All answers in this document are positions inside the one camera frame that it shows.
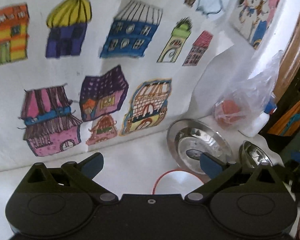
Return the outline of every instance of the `red roof drawing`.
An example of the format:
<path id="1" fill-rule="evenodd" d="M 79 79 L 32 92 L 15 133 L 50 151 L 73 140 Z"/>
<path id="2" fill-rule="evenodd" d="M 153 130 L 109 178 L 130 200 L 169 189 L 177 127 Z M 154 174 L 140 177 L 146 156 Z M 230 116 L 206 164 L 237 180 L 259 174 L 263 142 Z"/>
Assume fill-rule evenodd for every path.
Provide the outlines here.
<path id="1" fill-rule="evenodd" d="M 210 32 L 203 31 L 201 35 L 194 42 L 193 46 L 207 48 L 210 45 L 210 42 L 213 38 L 213 35 Z"/>
<path id="2" fill-rule="evenodd" d="M 0 30 L 28 22 L 29 13 L 26 3 L 0 8 Z"/>

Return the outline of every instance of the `orange house drawing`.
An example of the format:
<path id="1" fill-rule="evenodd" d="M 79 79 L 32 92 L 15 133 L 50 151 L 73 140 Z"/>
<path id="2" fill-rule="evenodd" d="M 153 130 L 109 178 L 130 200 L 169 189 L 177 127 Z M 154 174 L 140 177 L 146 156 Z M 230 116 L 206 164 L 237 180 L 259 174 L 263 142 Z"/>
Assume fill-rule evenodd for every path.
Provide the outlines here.
<path id="1" fill-rule="evenodd" d="M 0 64 L 27 58 L 29 19 L 26 3 L 0 8 Z"/>

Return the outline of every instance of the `wooden frame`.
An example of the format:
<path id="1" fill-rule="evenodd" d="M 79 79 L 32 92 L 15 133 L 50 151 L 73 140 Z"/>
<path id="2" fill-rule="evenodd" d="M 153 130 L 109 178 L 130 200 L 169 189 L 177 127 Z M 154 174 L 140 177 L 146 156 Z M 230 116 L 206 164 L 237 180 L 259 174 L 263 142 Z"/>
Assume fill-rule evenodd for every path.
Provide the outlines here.
<path id="1" fill-rule="evenodd" d="M 282 57 L 277 84 L 274 88 L 278 102 L 300 68 L 300 15 L 290 43 Z"/>

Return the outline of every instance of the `purple house drawing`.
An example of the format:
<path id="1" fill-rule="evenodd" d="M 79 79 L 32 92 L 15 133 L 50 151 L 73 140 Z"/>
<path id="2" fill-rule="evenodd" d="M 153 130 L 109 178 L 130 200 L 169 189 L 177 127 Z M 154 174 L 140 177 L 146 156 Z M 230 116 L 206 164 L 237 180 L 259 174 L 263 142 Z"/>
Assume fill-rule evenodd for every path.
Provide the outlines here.
<path id="1" fill-rule="evenodd" d="M 89 0 L 65 0 L 49 14 L 46 58 L 78 56 L 92 11 Z"/>
<path id="2" fill-rule="evenodd" d="M 88 122 L 121 109 L 129 85 L 121 66 L 111 69 L 103 76 L 86 76 L 80 94 L 82 121 Z"/>

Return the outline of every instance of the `steel plate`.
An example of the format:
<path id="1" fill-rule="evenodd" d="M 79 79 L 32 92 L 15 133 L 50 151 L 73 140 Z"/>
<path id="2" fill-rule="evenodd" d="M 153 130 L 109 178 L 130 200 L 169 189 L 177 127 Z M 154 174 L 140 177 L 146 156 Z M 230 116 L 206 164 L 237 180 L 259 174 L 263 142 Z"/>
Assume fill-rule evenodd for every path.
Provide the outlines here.
<path id="1" fill-rule="evenodd" d="M 192 119 L 181 119 L 170 125 L 167 133 L 168 148 L 178 165 L 197 174 L 205 173 L 200 162 L 186 155 L 189 149 L 208 152 L 227 163 L 232 158 L 232 150 L 221 135 L 202 122 Z"/>

